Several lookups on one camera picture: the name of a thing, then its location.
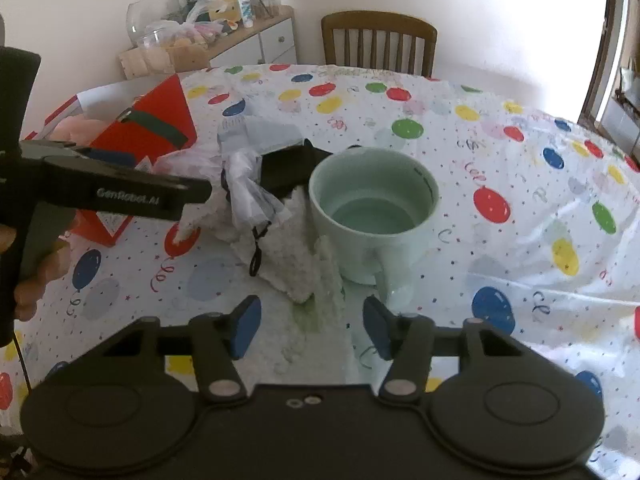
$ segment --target cabinet drawer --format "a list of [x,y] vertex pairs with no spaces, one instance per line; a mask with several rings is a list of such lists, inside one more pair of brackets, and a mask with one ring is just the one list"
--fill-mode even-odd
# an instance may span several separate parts
[[296,48],[292,46],[284,54],[274,59],[273,62],[277,64],[282,64],[282,65],[298,64],[298,58],[296,58]]
[[237,45],[218,54],[209,62],[211,66],[258,65],[264,63],[260,51],[258,35],[247,38]]
[[291,19],[289,18],[262,31],[260,40],[262,41],[265,62],[273,62],[278,56],[281,56],[294,46]]

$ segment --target yellow dot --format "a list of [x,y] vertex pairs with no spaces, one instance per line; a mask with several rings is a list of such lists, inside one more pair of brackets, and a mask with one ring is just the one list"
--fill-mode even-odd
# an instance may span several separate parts
[[439,377],[429,377],[427,379],[427,384],[424,387],[424,391],[426,393],[431,393],[433,390],[435,390],[441,384],[442,384],[442,379],[441,378],[439,378]]
[[260,74],[257,72],[251,72],[250,74],[242,76],[242,81],[258,81],[258,79],[260,79]]
[[615,166],[609,166],[609,174],[613,177],[613,180],[615,180],[618,184],[625,183],[625,178],[622,176],[622,173],[620,173],[620,170]]
[[580,267],[578,255],[575,253],[569,240],[566,238],[558,238],[551,246],[551,252],[554,256],[554,263],[558,269],[567,276],[575,276],[578,274]]
[[278,96],[280,101],[293,101],[293,99],[297,99],[302,95],[300,90],[285,90],[282,94]]
[[577,140],[574,140],[574,142],[572,142],[572,146],[574,147],[574,150],[580,155],[589,156],[589,150],[587,150],[584,145]]
[[467,105],[456,106],[456,113],[465,121],[477,121],[480,118],[480,114]]
[[522,113],[522,106],[520,106],[517,103],[514,103],[513,101],[505,101],[502,106],[504,106],[504,109],[507,110],[510,114]]
[[190,355],[169,355],[166,358],[166,371],[172,374],[195,375],[193,358]]
[[[15,336],[18,339],[18,344],[20,345],[20,348],[22,348],[22,332],[20,332],[19,330],[15,331]],[[5,348],[4,348],[4,360],[5,361],[13,361],[15,358],[18,357],[18,352],[15,349],[15,344],[13,341],[11,341]]]
[[316,107],[316,110],[318,110],[321,114],[330,114],[331,112],[338,109],[341,104],[342,99],[340,99],[338,96],[328,97]]
[[194,86],[191,90],[187,92],[187,99],[195,99],[196,97],[200,97],[207,93],[206,86]]
[[20,384],[15,393],[15,396],[18,399],[18,406],[22,405],[22,403],[24,402],[24,399],[27,398],[27,395],[29,395],[29,389],[27,388],[27,384],[26,383]]

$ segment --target mug handle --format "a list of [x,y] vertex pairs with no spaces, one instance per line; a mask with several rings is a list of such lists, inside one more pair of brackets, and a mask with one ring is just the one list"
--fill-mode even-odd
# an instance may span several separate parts
[[380,301],[391,310],[403,309],[414,297],[408,264],[398,250],[391,248],[376,249],[374,258],[382,268],[374,275]]

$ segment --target red dot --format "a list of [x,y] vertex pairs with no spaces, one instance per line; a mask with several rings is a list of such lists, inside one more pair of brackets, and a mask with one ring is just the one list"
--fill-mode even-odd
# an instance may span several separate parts
[[167,234],[164,237],[164,252],[172,258],[177,258],[178,256],[182,256],[184,253],[188,253],[200,236],[200,228],[197,228],[187,239],[175,244],[174,238],[177,232],[178,224],[175,223],[171,229],[167,231]]
[[625,155],[625,161],[632,170],[636,173],[640,173],[640,168],[638,168],[638,165],[630,156]]
[[393,101],[408,101],[411,99],[411,94],[404,88],[390,88],[386,91],[386,96]]
[[309,95],[311,97],[322,97],[323,95],[327,95],[329,92],[333,92],[335,90],[335,85],[333,83],[325,83],[323,85],[312,86],[309,89]]
[[636,315],[634,317],[634,324],[636,326],[636,337],[640,339],[640,306],[636,306]]
[[517,140],[518,142],[522,142],[524,140],[524,135],[517,126],[505,126],[504,133],[507,137]]
[[474,193],[474,205],[489,222],[503,224],[511,216],[511,208],[500,193],[482,186]]
[[14,400],[14,388],[11,386],[11,377],[3,372],[0,374],[0,410],[8,410],[12,400]]
[[596,156],[597,158],[602,158],[604,156],[604,153],[602,153],[602,150],[590,140],[585,140],[584,145],[587,148],[587,150],[590,151],[591,155]]
[[219,94],[209,99],[210,105],[217,105],[229,97],[229,94]]

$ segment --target plastic container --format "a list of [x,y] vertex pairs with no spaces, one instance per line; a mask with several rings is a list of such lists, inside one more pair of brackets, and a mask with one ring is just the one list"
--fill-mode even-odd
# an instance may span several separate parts
[[254,26],[254,12],[251,8],[251,0],[238,0],[240,3],[240,14],[242,15],[242,25],[244,28]]

